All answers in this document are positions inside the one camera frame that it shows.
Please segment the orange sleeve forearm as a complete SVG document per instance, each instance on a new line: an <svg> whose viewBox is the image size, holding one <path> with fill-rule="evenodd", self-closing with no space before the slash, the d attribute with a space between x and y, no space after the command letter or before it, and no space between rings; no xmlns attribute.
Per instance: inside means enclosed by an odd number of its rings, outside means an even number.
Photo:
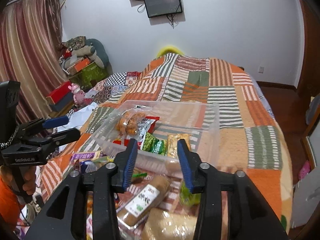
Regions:
<svg viewBox="0 0 320 240"><path fill-rule="evenodd" d="M21 208L16 195L8 187L8 185L1 179L1 191L0 191L0 213L1 217L7 224L11 231L16 228Z"/></svg>

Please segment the person left hand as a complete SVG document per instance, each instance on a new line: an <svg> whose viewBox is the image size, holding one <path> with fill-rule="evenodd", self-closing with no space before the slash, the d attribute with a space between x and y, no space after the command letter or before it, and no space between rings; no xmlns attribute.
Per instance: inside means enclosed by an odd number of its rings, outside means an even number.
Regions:
<svg viewBox="0 0 320 240"><path fill-rule="evenodd" d="M1 179L7 186L11 187L13 176L10 168L7 166L1 166ZM36 166L31 166L27 169L24 174L24 181L24 191L26 191L28 195L32 196L36 190Z"/></svg>

